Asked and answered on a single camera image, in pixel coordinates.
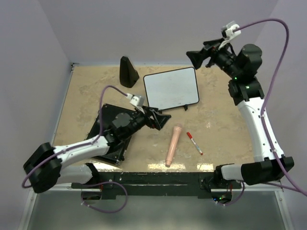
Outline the white whiteboard black frame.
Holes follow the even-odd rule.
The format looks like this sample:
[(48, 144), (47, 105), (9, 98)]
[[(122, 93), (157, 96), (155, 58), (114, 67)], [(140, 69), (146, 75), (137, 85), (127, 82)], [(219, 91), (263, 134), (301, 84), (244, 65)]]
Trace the white whiteboard black frame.
[(200, 101), (193, 67), (148, 74), (143, 77), (143, 82), (149, 107), (167, 110)]

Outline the red capped whiteboard marker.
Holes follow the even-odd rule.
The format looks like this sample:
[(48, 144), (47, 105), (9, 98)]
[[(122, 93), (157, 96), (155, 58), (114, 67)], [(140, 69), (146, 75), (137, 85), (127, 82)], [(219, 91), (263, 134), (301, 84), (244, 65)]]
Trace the red capped whiteboard marker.
[(193, 143), (193, 145), (195, 146), (195, 148), (197, 149), (197, 151), (199, 152), (200, 155), (203, 155), (203, 152), (201, 151), (200, 147), (197, 145), (197, 143), (195, 142), (193, 136), (187, 132), (187, 136), (190, 138), (191, 142)]

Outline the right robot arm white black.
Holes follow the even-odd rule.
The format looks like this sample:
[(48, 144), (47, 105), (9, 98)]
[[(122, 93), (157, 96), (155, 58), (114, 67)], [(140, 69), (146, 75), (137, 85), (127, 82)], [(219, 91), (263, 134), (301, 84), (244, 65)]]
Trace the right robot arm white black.
[(265, 96), (256, 78), (262, 64), (262, 50), (254, 44), (247, 44), (235, 54), (231, 44), (223, 45), (222, 42), (223, 39), (206, 41), (200, 51), (188, 51), (186, 55), (195, 69), (208, 59), (206, 67), (216, 65), (231, 78), (228, 91), (247, 124), (254, 162), (218, 165), (213, 182), (217, 187), (225, 188), (235, 180), (248, 185), (278, 181), (293, 168), (294, 160), (284, 155), (263, 108)]

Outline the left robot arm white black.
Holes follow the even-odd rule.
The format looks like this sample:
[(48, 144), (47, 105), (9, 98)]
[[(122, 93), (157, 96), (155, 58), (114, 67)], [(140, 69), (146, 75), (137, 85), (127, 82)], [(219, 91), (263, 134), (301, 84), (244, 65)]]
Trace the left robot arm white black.
[(96, 136), (64, 146), (41, 144), (24, 163), (25, 182), (39, 194), (46, 192), (56, 184), (67, 167), (87, 158), (106, 155), (109, 150), (116, 151), (127, 139), (144, 126), (161, 130), (171, 115), (163, 114), (159, 109), (143, 106), (132, 114), (119, 113), (109, 123), (103, 121), (104, 111), (99, 113), (102, 131)]

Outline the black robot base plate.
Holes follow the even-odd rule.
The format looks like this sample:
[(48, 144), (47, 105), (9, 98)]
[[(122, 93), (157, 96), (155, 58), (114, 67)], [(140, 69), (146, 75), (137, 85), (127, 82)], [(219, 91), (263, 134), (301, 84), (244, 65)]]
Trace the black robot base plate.
[(236, 182), (220, 182), (213, 180), (213, 172), (100, 172), (100, 178), (87, 184), (107, 182), (104, 185), (89, 187), (101, 192), (101, 199), (115, 199), (125, 193), (129, 196), (196, 196), (210, 199), (213, 193), (221, 194), (228, 187), (241, 189)]

